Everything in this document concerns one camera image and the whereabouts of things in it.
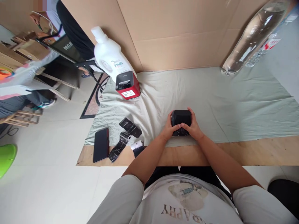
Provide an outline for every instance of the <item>green stool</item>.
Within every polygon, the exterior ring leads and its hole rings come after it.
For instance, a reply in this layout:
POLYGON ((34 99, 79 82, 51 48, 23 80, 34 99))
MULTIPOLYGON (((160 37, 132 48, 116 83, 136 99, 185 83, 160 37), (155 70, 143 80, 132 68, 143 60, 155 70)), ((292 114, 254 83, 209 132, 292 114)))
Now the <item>green stool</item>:
POLYGON ((0 147, 0 179, 10 168, 12 162, 15 160, 17 148, 15 145, 4 145, 0 147))

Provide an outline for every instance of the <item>black stand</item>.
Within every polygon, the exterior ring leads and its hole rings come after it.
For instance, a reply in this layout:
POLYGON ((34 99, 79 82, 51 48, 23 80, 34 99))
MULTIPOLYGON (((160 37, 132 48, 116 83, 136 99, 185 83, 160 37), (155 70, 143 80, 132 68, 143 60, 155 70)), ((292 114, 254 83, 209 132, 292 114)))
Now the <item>black stand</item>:
POLYGON ((105 73, 105 71, 103 69, 101 69, 100 67, 98 67, 98 65, 96 64, 95 61, 85 61, 85 62, 79 62, 76 63, 75 66, 76 67, 83 67, 88 71, 88 74, 96 81, 96 83, 99 85, 100 89, 102 91, 104 91, 104 89, 102 88, 101 84, 99 83, 99 81, 95 78, 94 73, 93 73, 93 69, 90 67, 91 65, 96 66, 97 68, 99 68, 100 70, 102 70, 102 72, 105 73))

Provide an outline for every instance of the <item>black label tape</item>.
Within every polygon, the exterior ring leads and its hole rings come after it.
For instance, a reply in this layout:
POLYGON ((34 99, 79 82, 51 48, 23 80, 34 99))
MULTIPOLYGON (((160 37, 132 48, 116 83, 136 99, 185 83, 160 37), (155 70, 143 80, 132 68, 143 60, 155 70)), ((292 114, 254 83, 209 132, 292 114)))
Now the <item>black label tape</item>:
POLYGON ((109 156, 108 156, 112 163, 114 163, 116 161, 119 154, 126 147, 128 141, 131 139, 131 137, 132 137, 132 135, 128 134, 127 132, 121 132, 121 134, 119 135, 119 142, 112 149, 112 151, 109 153, 109 156))
POLYGON ((142 131, 127 118, 123 119, 119 125, 135 138, 139 138, 142 134, 142 131))

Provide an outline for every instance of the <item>orange object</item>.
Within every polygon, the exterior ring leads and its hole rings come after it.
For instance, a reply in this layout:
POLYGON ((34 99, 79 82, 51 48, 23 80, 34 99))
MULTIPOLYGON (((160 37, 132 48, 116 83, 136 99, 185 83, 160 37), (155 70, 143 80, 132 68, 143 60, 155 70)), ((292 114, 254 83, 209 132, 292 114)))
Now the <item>orange object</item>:
POLYGON ((0 68, 0 80, 4 80, 7 77, 10 77, 13 74, 13 71, 8 68, 0 68))

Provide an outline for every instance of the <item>white tile floor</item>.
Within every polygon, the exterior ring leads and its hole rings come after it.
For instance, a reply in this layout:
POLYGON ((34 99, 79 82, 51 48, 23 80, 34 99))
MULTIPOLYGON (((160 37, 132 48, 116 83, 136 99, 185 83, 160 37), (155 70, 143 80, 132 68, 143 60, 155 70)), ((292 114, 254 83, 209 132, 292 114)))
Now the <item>white tile floor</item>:
MULTIPOLYGON (((72 100, 58 99, 38 125, 0 140, 18 146, 16 159, 0 180, 0 223, 84 224, 126 167, 76 166, 93 119, 79 119, 95 85, 80 80, 72 100)), ((62 90, 67 95, 68 87, 62 90)), ((299 181, 299 167, 245 167, 263 187, 273 178, 299 181)))

